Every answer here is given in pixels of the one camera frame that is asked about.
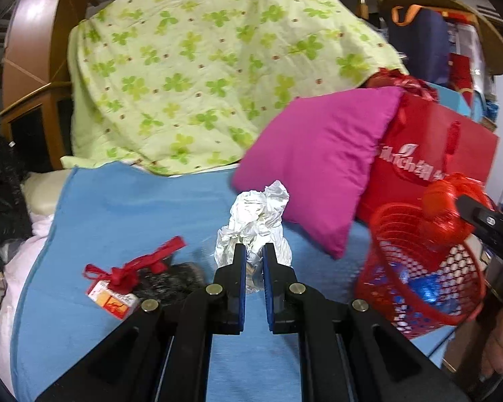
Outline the black plastic bag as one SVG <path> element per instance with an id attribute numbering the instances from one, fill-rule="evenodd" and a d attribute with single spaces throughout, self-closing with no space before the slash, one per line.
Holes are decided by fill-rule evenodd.
<path id="1" fill-rule="evenodd" d="M 139 284 L 132 293 L 141 301 L 155 299 L 164 307 L 186 299 L 204 286 L 203 270 L 194 263 L 186 262 L 171 265 L 158 274 L 153 274 L 150 270 L 140 270 Z"/>

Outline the blue plastic bag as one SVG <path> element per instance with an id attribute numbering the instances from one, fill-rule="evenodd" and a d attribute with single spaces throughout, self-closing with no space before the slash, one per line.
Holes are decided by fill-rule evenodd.
<path id="1" fill-rule="evenodd" d="M 411 279 L 407 271 L 400 274 L 401 283 L 407 285 L 421 300 L 430 305 L 437 305 L 441 295 L 441 285 L 437 273 Z"/>

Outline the red white medicine box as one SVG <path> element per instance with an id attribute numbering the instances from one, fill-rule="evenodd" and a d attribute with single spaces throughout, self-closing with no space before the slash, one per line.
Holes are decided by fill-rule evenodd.
<path id="1" fill-rule="evenodd" d="M 112 290 L 108 280 L 94 282 L 88 289 L 87 296 L 118 320 L 125 320 L 139 305 L 139 299 L 134 294 L 120 294 Z"/>

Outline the red ribbon scrap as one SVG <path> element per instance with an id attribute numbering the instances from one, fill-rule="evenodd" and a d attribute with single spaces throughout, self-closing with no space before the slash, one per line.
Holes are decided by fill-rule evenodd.
<path id="1" fill-rule="evenodd" d="M 84 278 L 93 281 L 108 280 L 109 287 L 112 290 L 120 294 L 129 294 L 139 284 L 139 272 L 141 270 L 149 270 L 154 275 L 164 273 L 170 266 L 171 256 L 185 246 L 184 239 L 181 236 L 175 236 L 152 253 L 139 256 L 121 267 L 112 267 L 110 271 L 88 264 L 85 266 L 82 275 Z"/>

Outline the red mesh trash basket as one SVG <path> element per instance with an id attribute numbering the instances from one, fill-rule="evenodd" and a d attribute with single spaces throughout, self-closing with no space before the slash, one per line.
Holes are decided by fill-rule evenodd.
<path id="1" fill-rule="evenodd" d="M 380 207 L 369 224 L 371 245 L 355 287 L 407 338 L 418 338 L 441 327 L 473 320 L 482 298 L 482 271 L 465 242 L 436 248 L 419 231 L 422 209 L 394 203 Z M 400 274 L 411 279 L 437 273 L 441 295 L 437 305 L 421 300 Z"/>

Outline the red shopping bag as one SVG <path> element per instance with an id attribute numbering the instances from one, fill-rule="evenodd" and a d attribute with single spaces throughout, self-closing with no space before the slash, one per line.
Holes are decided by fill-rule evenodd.
<path id="1" fill-rule="evenodd" d="M 404 93 L 379 144 L 356 217 L 369 222 L 387 203 L 417 205 L 430 183 L 451 173 L 486 183 L 498 141 L 452 109 Z"/>

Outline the light blue shoe box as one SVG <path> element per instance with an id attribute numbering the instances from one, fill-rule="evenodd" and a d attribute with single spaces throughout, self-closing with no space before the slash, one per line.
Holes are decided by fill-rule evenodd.
<path id="1" fill-rule="evenodd" d="M 462 116 L 471 117 L 471 108 L 460 93 L 439 84 L 428 83 L 428 85 L 437 92 L 440 105 L 448 107 Z"/>

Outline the magenta pillow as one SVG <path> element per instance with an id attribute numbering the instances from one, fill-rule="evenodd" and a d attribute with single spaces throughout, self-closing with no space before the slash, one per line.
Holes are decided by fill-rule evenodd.
<path id="1" fill-rule="evenodd" d="M 281 182 L 289 193 L 284 220 L 341 258 L 378 145 L 402 95 L 401 88 L 389 86 L 291 101 L 241 159 L 232 187 L 259 191 Z"/>

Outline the round wooden shelf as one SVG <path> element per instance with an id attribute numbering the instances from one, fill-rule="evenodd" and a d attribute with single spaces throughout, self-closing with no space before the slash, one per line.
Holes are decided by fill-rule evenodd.
<path id="1" fill-rule="evenodd" d="M 503 37 L 486 17 L 458 0 L 379 0 L 379 9 L 386 15 L 394 8 L 412 5 L 431 9 L 448 22 L 472 25 L 478 34 L 488 71 L 503 75 Z"/>

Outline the red knotted plastic bag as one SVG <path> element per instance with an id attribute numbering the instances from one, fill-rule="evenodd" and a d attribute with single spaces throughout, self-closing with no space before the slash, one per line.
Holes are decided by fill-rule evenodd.
<path id="1" fill-rule="evenodd" d="M 386 86 L 396 86 L 427 101 L 439 102 L 438 92 L 435 88 L 412 75 L 403 74 L 399 69 L 380 68 L 364 83 L 366 88 Z"/>

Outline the navy tote bag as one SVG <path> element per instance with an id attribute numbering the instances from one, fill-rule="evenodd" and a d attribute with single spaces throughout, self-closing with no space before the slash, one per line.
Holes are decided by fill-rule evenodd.
<path id="1" fill-rule="evenodd" d="M 406 55 L 405 67 L 415 78 L 445 85 L 450 75 L 448 25 L 420 5 L 395 6 L 387 20 L 390 44 Z"/>

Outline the pink white bedsheet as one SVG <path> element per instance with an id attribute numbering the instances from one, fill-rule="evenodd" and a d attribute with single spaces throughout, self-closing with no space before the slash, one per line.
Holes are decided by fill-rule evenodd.
<path id="1" fill-rule="evenodd" d="M 7 290 L 0 311 L 0 379 L 13 396 L 15 392 L 10 371 L 10 345 L 14 319 L 20 294 L 35 260 L 47 241 L 54 215 L 32 214 L 31 218 L 32 236 L 16 248 L 4 268 Z"/>

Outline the green clover quilt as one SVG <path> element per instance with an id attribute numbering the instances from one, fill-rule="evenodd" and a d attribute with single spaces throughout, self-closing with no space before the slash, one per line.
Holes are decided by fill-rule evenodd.
<path id="1" fill-rule="evenodd" d="M 339 0 L 115 0 L 70 32 L 68 65 L 63 167 L 160 175 L 239 161 L 292 99 L 402 67 Z"/>

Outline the black puffer jacket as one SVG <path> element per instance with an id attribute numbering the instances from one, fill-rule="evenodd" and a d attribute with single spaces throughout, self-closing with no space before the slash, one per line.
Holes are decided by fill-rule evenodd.
<path id="1" fill-rule="evenodd" d="M 32 235 L 32 221 L 20 186 L 23 177 L 12 148 L 0 133 L 0 247 Z"/>

